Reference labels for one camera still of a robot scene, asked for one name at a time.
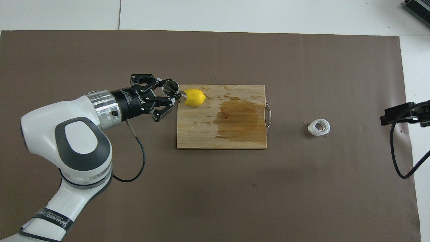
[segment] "white floor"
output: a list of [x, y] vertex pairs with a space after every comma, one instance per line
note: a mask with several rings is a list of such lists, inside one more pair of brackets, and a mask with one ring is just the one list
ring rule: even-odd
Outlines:
[[[0, 30], [157, 29], [398, 35], [406, 99], [430, 99], [430, 28], [402, 0], [0, 0]], [[410, 125], [414, 160], [430, 128]], [[421, 238], [430, 242], [430, 161], [415, 173]]]

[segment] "black cable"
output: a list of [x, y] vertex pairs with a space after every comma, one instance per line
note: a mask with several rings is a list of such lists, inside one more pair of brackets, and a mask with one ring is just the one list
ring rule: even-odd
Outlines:
[[401, 117], [403, 115], [405, 115], [409, 110], [417, 108], [417, 107], [421, 107], [424, 105], [430, 105], [430, 100], [429, 101], [425, 101], [425, 102], [420, 102], [417, 104], [414, 104], [410, 107], [408, 107], [407, 109], [401, 111], [397, 117], [394, 119], [393, 123], [391, 124], [391, 130], [390, 130], [390, 148], [391, 148], [391, 157], [393, 158], [393, 164], [394, 164], [394, 168], [396, 169], [397, 174], [399, 175], [399, 177], [403, 178], [403, 179], [407, 179], [409, 178], [417, 169], [418, 167], [420, 167], [420, 165], [430, 156], [430, 150], [417, 162], [417, 164], [406, 174], [403, 175], [400, 171], [399, 171], [399, 167], [397, 166], [397, 162], [396, 162], [396, 155], [394, 154], [394, 141], [393, 141], [393, 136], [394, 136], [394, 127], [397, 124], [397, 122], [399, 122], [399, 120], [401, 119]]
[[145, 149], [143, 148], [143, 144], [142, 144], [142, 142], [140, 142], [139, 137], [137, 137], [136, 133], [134, 132], [133, 128], [131, 127], [128, 119], [126, 119], [126, 123], [127, 123], [127, 126], [129, 127], [131, 133], [133, 134], [134, 138], [139, 143], [140, 148], [142, 149], [142, 156], [143, 156], [143, 158], [142, 158], [142, 167], [140, 168], [139, 173], [135, 177], [133, 177], [132, 179], [130, 179], [130, 180], [124, 180], [124, 179], [121, 179], [121, 178], [115, 176], [115, 174], [112, 174], [112, 176], [115, 179], [117, 179], [118, 181], [120, 181], [120, 182], [132, 182], [132, 181], [136, 180], [140, 176], [140, 174], [142, 174], [143, 168], [145, 167]]

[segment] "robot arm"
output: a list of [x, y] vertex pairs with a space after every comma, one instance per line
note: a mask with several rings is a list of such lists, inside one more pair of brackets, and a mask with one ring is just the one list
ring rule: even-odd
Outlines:
[[[85, 205], [112, 179], [112, 146], [102, 130], [145, 113], [158, 122], [181, 97], [174, 80], [134, 74], [130, 83], [131, 87], [113, 92], [91, 92], [54, 103], [21, 118], [26, 147], [57, 166], [62, 180], [48, 205], [18, 234], [2, 241], [61, 241]], [[167, 97], [155, 96], [158, 87]]]

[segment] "lemon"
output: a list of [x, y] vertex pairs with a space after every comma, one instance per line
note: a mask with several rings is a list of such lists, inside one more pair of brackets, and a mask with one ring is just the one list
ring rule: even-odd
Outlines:
[[187, 100], [184, 104], [190, 107], [200, 106], [206, 99], [206, 96], [200, 89], [187, 89], [184, 92], [187, 95]]

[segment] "cutting board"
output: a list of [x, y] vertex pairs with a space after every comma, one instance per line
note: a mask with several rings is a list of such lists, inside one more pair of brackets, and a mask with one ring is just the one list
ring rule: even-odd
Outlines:
[[203, 91], [198, 107], [178, 105], [178, 149], [265, 149], [264, 85], [181, 85]]

